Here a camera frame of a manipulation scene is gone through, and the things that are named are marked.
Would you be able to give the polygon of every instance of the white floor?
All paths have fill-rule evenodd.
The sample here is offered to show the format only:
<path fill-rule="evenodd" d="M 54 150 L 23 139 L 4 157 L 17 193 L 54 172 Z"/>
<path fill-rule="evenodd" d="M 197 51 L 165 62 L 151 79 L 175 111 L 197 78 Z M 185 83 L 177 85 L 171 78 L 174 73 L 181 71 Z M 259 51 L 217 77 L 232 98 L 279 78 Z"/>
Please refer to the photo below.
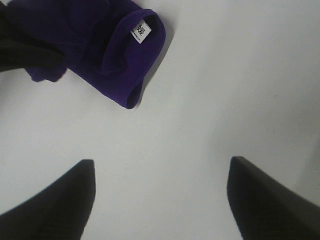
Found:
<path fill-rule="evenodd" d="M 70 71 L 0 73 L 0 213 L 94 159 L 82 240 L 241 240 L 234 155 L 320 205 L 320 1 L 138 3 L 168 37 L 135 109 Z"/>

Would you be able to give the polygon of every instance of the white backdrop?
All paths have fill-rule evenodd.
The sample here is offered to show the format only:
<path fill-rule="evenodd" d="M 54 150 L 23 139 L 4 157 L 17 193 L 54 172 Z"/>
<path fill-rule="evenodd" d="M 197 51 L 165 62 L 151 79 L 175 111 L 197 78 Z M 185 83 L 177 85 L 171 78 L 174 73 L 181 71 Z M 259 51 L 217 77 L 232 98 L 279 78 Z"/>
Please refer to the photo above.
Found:
<path fill-rule="evenodd" d="M 320 1 L 137 3 L 168 36 L 135 109 L 71 71 L 0 73 L 0 213 L 94 159 L 83 240 L 240 240 L 234 155 L 320 205 Z"/>

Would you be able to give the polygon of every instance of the purple garment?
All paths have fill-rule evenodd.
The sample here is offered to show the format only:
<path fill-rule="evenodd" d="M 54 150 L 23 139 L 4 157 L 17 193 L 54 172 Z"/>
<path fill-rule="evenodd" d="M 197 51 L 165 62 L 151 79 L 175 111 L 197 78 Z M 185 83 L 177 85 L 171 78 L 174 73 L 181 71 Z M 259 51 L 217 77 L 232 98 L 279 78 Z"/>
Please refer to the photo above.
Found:
<path fill-rule="evenodd" d="M 131 0 L 12 0 L 5 15 L 65 54 L 64 63 L 51 71 L 28 68 L 34 81 L 55 82 L 69 68 L 127 109 L 137 104 L 166 37 L 158 15 Z M 142 19 L 151 32 L 140 44 L 130 31 Z"/>

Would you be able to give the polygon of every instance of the black object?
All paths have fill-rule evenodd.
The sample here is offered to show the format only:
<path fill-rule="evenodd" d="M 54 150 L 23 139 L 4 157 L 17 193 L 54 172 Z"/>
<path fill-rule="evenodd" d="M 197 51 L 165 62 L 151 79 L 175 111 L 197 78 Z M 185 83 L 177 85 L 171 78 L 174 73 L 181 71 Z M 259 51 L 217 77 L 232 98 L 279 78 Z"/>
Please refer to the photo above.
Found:
<path fill-rule="evenodd" d="M 231 159 L 227 196 L 244 240 L 320 240 L 320 208 L 243 157 Z"/>
<path fill-rule="evenodd" d="M 1 240 L 79 240 L 95 200 L 92 160 L 82 160 L 43 191 L 0 215 Z"/>
<path fill-rule="evenodd" d="M 64 55 L 12 26 L 4 17 L 5 7 L 0 1 L 0 72 L 27 67 L 50 70 L 59 66 Z"/>

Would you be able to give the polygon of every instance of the white tag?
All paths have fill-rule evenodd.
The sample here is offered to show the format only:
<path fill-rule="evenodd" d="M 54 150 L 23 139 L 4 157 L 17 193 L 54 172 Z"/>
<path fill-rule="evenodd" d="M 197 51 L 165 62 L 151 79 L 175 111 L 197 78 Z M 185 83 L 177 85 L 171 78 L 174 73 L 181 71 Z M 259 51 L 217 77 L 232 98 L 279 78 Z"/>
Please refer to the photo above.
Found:
<path fill-rule="evenodd" d="M 130 32 L 138 43 L 142 43 L 151 32 L 151 28 L 142 19 L 138 25 Z"/>

